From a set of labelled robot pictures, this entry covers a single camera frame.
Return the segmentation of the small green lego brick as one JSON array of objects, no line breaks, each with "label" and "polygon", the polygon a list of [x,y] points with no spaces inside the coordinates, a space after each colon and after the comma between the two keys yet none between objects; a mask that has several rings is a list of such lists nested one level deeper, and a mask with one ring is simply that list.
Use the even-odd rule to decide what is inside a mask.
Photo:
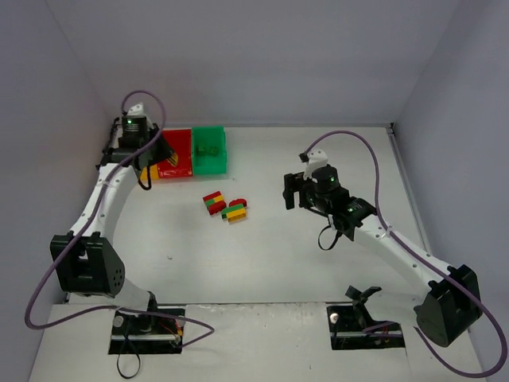
[{"label": "small green lego brick", "polygon": [[215,157],[215,156],[217,156],[217,155],[219,154],[219,150],[218,150],[218,148],[217,148],[217,147],[212,146],[212,147],[210,147],[210,148],[209,148],[208,154],[209,154],[210,156]]}]

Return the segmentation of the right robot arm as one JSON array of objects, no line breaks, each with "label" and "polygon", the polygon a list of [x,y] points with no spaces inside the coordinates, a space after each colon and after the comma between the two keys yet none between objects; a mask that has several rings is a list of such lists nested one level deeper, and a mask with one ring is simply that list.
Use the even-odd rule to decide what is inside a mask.
[{"label": "right robot arm", "polygon": [[480,297],[476,273],[466,265],[453,267],[414,244],[396,240],[395,231],[383,227],[373,205],[353,197],[340,185],[335,167],[318,168],[311,177],[288,173],[283,181],[287,209],[300,207],[325,217],[338,237],[379,255],[414,287],[417,326],[435,345],[451,345],[481,317],[481,309],[470,299]]}]

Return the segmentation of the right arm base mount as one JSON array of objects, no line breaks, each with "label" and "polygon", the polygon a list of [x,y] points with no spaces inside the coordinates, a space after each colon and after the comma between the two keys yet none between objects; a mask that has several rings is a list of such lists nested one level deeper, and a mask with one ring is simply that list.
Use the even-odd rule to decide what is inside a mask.
[{"label": "right arm base mount", "polygon": [[331,349],[334,351],[404,349],[398,323],[377,322],[367,310],[350,304],[326,306]]}]

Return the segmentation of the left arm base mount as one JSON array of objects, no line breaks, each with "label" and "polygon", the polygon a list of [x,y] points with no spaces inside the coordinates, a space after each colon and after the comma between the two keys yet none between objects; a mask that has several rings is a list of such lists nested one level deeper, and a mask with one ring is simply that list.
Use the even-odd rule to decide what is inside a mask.
[{"label": "left arm base mount", "polygon": [[182,353],[182,320],[116,312],[110,355],[172,355]]}]

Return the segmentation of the green curved lego brick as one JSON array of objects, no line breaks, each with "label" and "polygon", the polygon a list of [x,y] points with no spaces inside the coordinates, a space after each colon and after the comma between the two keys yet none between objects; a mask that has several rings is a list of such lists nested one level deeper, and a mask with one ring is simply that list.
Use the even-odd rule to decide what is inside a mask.
[{"label": "green curved lego brick", "polygon": [[205,156],[208,154],[208,148],[205,145],[197,145],[196,154],[198,156]]}]

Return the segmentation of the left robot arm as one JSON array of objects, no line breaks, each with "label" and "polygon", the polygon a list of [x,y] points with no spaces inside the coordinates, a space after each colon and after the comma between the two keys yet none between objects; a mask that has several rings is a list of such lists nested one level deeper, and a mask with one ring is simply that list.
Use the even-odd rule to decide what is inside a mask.
[{"label": "left robot arm", "polygon": [[178,157],[146,115],[129,113],[121,122],[119,143],[104,151],[98,181],[84,211],[68,233],[52,238],[50,252],[63,291],[97,304],[154,311],[153,293],[127,278],[113,235],[141,172],[166,159],[176,163]]}]

